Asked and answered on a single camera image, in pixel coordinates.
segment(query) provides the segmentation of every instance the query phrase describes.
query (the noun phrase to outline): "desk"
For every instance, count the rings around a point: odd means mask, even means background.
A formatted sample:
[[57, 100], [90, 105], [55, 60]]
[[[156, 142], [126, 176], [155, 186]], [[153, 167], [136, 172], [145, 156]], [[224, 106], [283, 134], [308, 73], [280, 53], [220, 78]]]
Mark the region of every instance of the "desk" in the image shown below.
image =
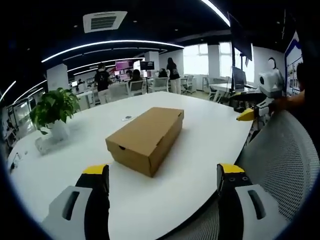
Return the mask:
[[[114, 162], [105, 138], [151, 107], [184, 109], [181, 133], [154, 178]], [[39, 131], [17, 142], [9, 156], [22, 160], [10, 175], [18, 196], [36, 221], [67, 186], [91, 165], [112, 163], [109, 172], [111, 240], [154, 240], [195, 213], [217, 189], [217, 164], [234, 164], [252, 122], [236, 120], [233, 108], [169, 92], [134, 96], [77, 112], [67, 121], [70, 139], [41, 156]]]
[[[219, 84], [210, 84], [209, 86], [210, 86], [210, 88], [213, 88], [214, 90], [216, 90], [216, 93], [214, 95], [213, 101], [214, 102], [218, 102], [220, 100], [222, 94], [229, 93], [229, 91], [231, 89], [231, 82], [229, 82], [229, 83], [219, 83]], [[259, 90], [245, 87], [244, 91], [245, 92], [255, 92], [255, 91], [259, 91]]]

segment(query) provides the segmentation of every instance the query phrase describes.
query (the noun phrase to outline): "black ceiling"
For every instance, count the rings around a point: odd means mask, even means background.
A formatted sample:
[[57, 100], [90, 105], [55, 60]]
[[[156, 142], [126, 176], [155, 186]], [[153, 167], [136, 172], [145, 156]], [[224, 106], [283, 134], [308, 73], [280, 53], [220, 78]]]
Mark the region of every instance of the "black ceiling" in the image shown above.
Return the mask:
[[[285, 51], [295, 29], [288, 12], [285, 18], [283, 6], [263, 1], [211, 1], [225, 15], [229, 11], [242, 24], [254, 45]], [[12, 74], [1, 81], [0, 89], [3, 92], [14, 80], [17, 84], [6, 96], [7, 104], [39, 83], [47, 68], [60, 63], [71, 69], [100, 61], [132, 58], [150, 51], [141, 48], [154, 48], [158, 50], [153, 51], [159, 52], [178, 49], [156, 44], [101, 44], [41, 63], [41, 60], [72, 47], [108, 40], [149, 40], [188, 46], [230, 39], [229, 27], [201, 0], [23, 1], [12, 8], [15, 16], [8, 22], [7, 35]], [[107, 11], [127, 11], [119, 29], [84, 33], [83, 15]]]

